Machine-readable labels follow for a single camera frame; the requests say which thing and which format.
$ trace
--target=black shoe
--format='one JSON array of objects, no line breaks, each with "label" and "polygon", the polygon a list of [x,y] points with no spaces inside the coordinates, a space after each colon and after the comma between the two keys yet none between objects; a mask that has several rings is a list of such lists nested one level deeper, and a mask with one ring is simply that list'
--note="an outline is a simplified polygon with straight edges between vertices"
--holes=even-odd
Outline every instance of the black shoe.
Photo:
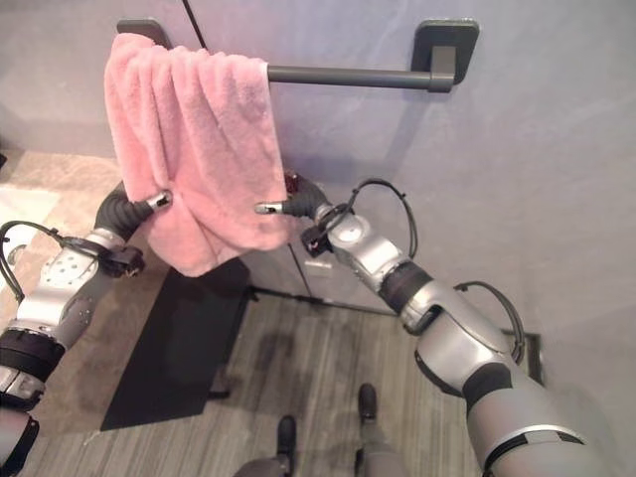
[{"label": "black shoe", "polygon": [[358,449],[356,451],[356,462],[354,463],[354,475],[361,475],[362,464],[365,463],[365,451],[364,449]]},{"label": "black shoe", "polygon": [[358,390],[358,415],[360,423],[374,420],[378,416],[378,397],[376,389],[369,383],[364,383]]},{"label": "black shoe", "polygon": [[296,419],[291,415],[286,415],[278,422],[276,455],[287,457],[287,460],[289,460],[289,473],[285,474],[285,476],[293,475],[296,460]]}]

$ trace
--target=gray wood-grain floor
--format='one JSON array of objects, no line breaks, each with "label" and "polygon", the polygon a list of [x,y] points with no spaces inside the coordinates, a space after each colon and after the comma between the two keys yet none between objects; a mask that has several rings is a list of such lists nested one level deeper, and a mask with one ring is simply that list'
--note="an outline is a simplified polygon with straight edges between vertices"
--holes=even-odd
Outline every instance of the gray wood-grain floor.
[{"label": "gray wood-grain floor", "polygon": [[477,476],[464,404],[431,385],[414,339],[391,317],[261,296],[229,367],[233,395],[199,416],[40,439],[23,477],[231,476],[274,451],[278,419],[298,420],[298,476],[351,476],[358,386],[379,393],[380,423],[412,476]]}]

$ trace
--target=robotic arm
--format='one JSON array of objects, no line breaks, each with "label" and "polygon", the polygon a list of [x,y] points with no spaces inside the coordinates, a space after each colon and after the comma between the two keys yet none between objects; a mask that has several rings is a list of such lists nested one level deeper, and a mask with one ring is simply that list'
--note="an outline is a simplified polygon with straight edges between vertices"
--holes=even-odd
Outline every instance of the robotic arm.
[{"label": "robotic arm", "polygon": [[501,331],[455,289],[433,279],[364,218],[338,212],[297,176],[298,194],[255,206],[260,214],[307,216],[303,244],[330,249],[419,337],[415,362],[444,393],[464,398],[468,432],[484,476],[607,475],[552,396],[520,370]]},{"label": "robotic arm", "polygon": [[[24,465],[39,424],[28,411],[64,353],[90,324],[113,278],[143,269],[142,253],[126,242],[139,225],[170,202],[168,193],[131,203],[120,184],[102,202],[85,238],[60,238],[62,250],[42,269],[40,282],[21,300],[16,317],[0,336],[0,474]],[[8,223],[0,236],[20,223]]]},{"label": "robotic arm", "polygon": [[[502,333],[453,288],[433,279],[351,208],[332,206],[315,185],[297,177],[285,202],[261,203],[260,214],[309,217],[302,235],[312,255],[329,249],[418,336],[415,361],[444,393],[464,398],[468,431],[484,476],[607,475],[585,438],[551,395],[509,354]],[[104,200],[94,230],[65,238],[36,289],[0,336],[0,474],[22,468],[38,434],[28,415],[66,350],[90,323],[113,277],[143,268],[141,251],[125,246],[137,227],[169,204],[168,193],[128,202],[121,188]],[[9,223],[0,228],[4,236]]]}]

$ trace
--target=black floor mat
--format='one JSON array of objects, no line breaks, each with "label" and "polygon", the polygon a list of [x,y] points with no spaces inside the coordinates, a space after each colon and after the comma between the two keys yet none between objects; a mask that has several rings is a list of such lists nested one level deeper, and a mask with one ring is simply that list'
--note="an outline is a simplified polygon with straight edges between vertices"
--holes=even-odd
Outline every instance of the black floor mat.
[{"label": "black floor mat", "polygon": [[197,278],[170,270],[101,430],[203,411],[239,332],[248,275],[238,259]]}]

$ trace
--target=towel bar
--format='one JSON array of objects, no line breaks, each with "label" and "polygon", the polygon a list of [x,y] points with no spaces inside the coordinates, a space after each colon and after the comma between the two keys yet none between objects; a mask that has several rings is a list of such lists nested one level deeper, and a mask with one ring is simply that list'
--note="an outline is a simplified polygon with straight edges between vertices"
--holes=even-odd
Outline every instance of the towel bar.
[{"label": "towel bar", "polygon": [[[163,28],[152,19],[120,20],[117,23],[117,32],[145,35],[156,44],[170,48]],[[466,76],[478,36],[479,25],[473,20],[425,20],[415,31],[409,72],[269,65],[267,76],[272,82],[400,87],[450,92]]]}]

